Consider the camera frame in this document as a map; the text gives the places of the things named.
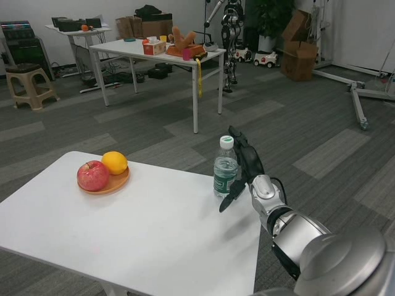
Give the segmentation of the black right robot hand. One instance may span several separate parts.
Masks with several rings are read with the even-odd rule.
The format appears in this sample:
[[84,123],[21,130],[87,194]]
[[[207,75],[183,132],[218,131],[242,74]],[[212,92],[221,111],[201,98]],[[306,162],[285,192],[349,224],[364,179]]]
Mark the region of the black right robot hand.
[[264,175],[264,167],[260,157],[254,147],[250,145],[247,137],[236,129],[229,126],[228,132],[234,139],[234,150],[237,163],[241,169],[241,177],[236,179],[230,186],[229,194],[223,199],[219,207],[219,212],[224,212],[244,191],[246,185],[252,184],[254,178]]

